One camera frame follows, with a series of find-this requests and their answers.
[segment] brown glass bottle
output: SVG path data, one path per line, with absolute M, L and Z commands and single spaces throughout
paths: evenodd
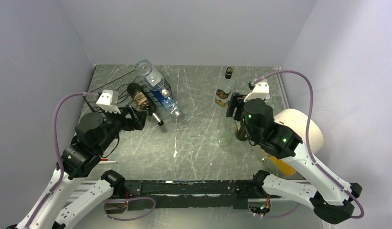
M 131 96 L 133 101 L 138 105 L 140 110 L 148 110 L 150 112 L 156 112 L 157 108 L 155 104 L 148 99 L 144 90 L 139 86 L 138 83 L 130 83 L 127 87 L 128 94 Z

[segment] black wire basket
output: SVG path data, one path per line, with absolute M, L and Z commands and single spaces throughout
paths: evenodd
M 104 89 L 106 90 L 113 90 L 118 92 L 118 101 L 117 105 L 119 107 L 126 106 L 127 104 L 132 105 L 134 108 L 138 108 L 138 105 L 134 102 L 134 100 L 131 98 L 131 96 L 128 94 L 127 91 L 127 86 L 130 83 L 138 83 L 139 86 L 144 90 L 144 92 L 147 94 L 148 98 L 151 99 L 156 107 L 162 106 L 162 104 L 156 99 L 156 97 L 152 94 L 151 90 L 145 85 L 144 82 L 140 79 L 140 77 L 135 73 L 134 71 L 130 71 L 117 79 L 101 86 L 98 87 L 94 90 L 92 90 L 92 93 L 101 93 Z M 170 95 L 172 96 L 172 89 L 170 87 L 170 84 L 166 81 L 165 79 L 165 87 L 167 90 L 169 90 Z M 83 96 L 83 99 L 85 100 L 86 104 L 88 105 L 89 109 L 92 112 L 98 112 L 98 113 L 103 113 L 103 110 L 96 106 L 96 101 L 97 99 L 92 96 L 85 97 Z

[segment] white bracket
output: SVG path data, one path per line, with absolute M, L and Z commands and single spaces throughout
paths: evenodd
M 103 90 L 102 94 L 97 99 L 96 105 L 110 113 L 120 114 L 120 109 L 117 107 L 118 92 L 112 90 Z
M 252 92 L 250 92 L 244 98 L 244 102 L 247 102 L 251 99 L 256 99 L 256 98 L 260 98 L 262 100 L 270 98 L 269 85 L 267 84 L 267 82 L 262 81 L 262 82 L 259 82 L 257 85 L 255 85 Z

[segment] bottle cap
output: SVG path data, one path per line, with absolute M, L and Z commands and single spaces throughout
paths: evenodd
M 178 110 L 176 110 L 173 114 L 174 114 L 176 117 L 179 117 L 179 116 L 181 115 L 180 111 L 178 111 Z
M 148 76 L 152 72 L 152 64 L 148 60 L 141 60 L 135 65 L 135 73 L 139 76 Z
M 158 122 L 159 126 L 163 125 L 163 120 L 161 118 L 159 118 L 159 116 L 157 115 L 157 113 L 152 113 L 152 116 L 155 118 L 155 120 Z
M 162 93 L 161 93 L 162 95 L 163 95 L 163 97 L 165 97 L 165 98 L 168 98 L 169 96 L 170 96 L 170 93 L 169 93 L 169 91 L 168 90 L 166 90 L 166 89 L 162 89 Z
M 233 74 L 233 68 L 228 67 L 227 70 L 225 71 L 225 78 L 227 80 L 231 79 L 232 74 Z

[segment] table surface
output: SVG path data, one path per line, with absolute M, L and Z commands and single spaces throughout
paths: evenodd
M 234 137 L 229 147 L 218 146 L 217 124 L 221 108 L 213 100 L 218 80 L 225 75 L 225 66 L 156 67 L 171 84 L 173 98 L 184 116 L 175 119 L 163 108 L 159 108 L 158 114 L 163 118 L 164 126 L 158 126 L 153 118 L 148 118 L 142 131 L 122 132 L 119 146 L 109 157 L 110 160 L 118 161 L 118 164 L 98 165 L 88 179 L 98 180 L 109 169 L 117 171 L 126 179 L 135 180 L 251 179 L 258 170 L 265 169 L 254 152 L 254 147 L 250 147 L 247 142 L 237 141 Z M 133 69 L 133 65 L 98 65 L 90 90 Z M 234 67 L 235 91 L 249 93 L 248 81 L 273 70 L 263 67 Z M 267 81 L 271 96 L 267 103 L 277 114 L 287 107 L 280 77 L 273 76 Z M 82 115 L 88 112 L 90 110 L 84 105 Z M 269 215 L 283 214 L 295 205 L 293 201 L 274 200 Z M 147 209 L 141 212 L 129 211 L 116 217 L 131 218 L 145 211 Z M 323 228 L 321 220 L 304 206 L 280 219 L 254 219 L 246 212 L 232 208 L 157 209 L 143 219 L 120 222 L 103 217 L 103 207 L 99 205 L 76 228 Z
M 228 147 L 220 148 L 217 125 L 222 108 L 214 102 L 215 90 L 225 75 L 225 66 L 156 66 L 171 84 L 173 99 L 183 117 L 175 119 L 162 107 L 157 113 L 165 124 L 158 126 L 147 118 L 142 131 L 122 132 L 120 143 L 109 160 L 118 164 L 99 165 L 89 176 L 97 180 L 103 171 L 113 169 L 126 179 L 251 179 L 264 169 L 262 161 L 247 142 L 233 137 Z M 132 71 L 133 65 L 98 65 L 89 90 L 98 88 Z M 247 83 L 273 71 L 264 67 L 234 67 L 235 90 L 250 92 Z M 270 99 L 267 104 L 277 114 L 286 108 L 278 76 L 267 79 Z M 82 114 L 89 112 L 83 107 Z

